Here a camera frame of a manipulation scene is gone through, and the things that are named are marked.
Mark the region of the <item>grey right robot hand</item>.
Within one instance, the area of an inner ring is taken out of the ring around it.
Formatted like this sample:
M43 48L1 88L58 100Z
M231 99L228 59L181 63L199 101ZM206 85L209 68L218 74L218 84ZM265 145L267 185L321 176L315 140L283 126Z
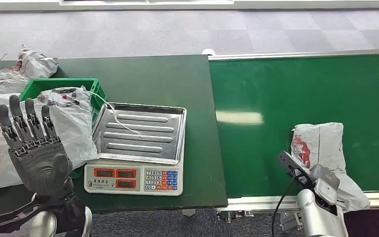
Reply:
M311 170L307 170L295 162L286 151L281 151L276 159L280 162L285 172L292 178L294 177L295 181L299 182L303 188L313 189L315 187L314 183L318 179L325 181L334 190L339 188L339 178L329 168L319 163L313 166Z

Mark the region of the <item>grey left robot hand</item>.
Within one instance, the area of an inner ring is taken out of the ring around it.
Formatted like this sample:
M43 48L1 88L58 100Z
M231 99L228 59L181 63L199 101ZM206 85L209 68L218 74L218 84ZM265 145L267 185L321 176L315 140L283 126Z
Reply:
M39 120L32 99L25 111L17 95L0 105L0 126L9 146L10 159L24 186L39 196L64 197L73 192L73 165L56 133L50 108L41 108Z

